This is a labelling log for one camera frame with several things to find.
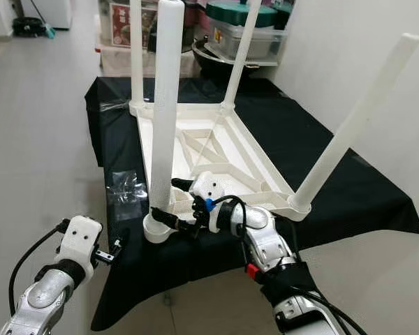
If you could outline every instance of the green lid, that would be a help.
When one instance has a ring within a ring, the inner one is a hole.
[[[273,8],[276,10],[280,10],[281,12],[292,13],[293,5],[288,2],[281,2],[281,3],[274,3]]]
[[[207,15],[215,20],[227,22],[235,26],[244,26],[250,6],[235,1],[211,1],[207,3]],[[261,6],[256,27],[274,25],[277,11],[273,8]]]

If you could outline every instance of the mop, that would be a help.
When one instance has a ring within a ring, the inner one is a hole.
[[[39,11],[39,9],[37,8],[36,4],[34,3],[33,0],[30,0],[30,2],[33,4],[34,9],[36,9],[36,12],[39,14],[39,17],[41,18],[43,25],[45,27],[45,35],[50,38],[53,39],[54,36],[56,35],[56,31],[54,30],[53,27],[51,27],[43,18],[41,12]]]

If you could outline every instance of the red button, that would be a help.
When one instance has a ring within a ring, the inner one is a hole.
[[[255,264],[248,264],[247,265],[247,274],[250,278],[252,278],[254,281],[256,280],[256,273],[259,272],[259,268]]]

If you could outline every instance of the plastic storage box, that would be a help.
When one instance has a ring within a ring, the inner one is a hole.
[[[222,59],[234,61],[244,27],[213,19],[209,19],[209,21],[211,34],[205,48]],[[275,30],[273,26],[255,28],[247,54],[247,61],[270,62],[270,65],[274,65],[272,63],[276,63],[278,60],[279,50],[285,35],[285,31]]]

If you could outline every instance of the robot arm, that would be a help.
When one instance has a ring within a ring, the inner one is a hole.
[[[200,174],[195,181],[173,179],[172,185],[193,196],[196,220],[183,221],[157,208],[152,208],[152,217],[190,237],[196,237],[201,227],[239,237],[246,249],[246,273],[262,285],[261,291],[271,303],[282,333],[350,334],[319,293],[307,264],[297,261],[277,232],[273,213],[244,204],[236,196],[223,195],[219,180],[210,172]]]
[[[36,282],[20,296],[17,310],[0,335],[48,335],[64,312],[73,291],[94,274],[97,261],[110,264],[122,249],[117,239],[111,254],[98,250],[102,225],[84,216],[75,216],[59,247],[53,265],[42,268]]]

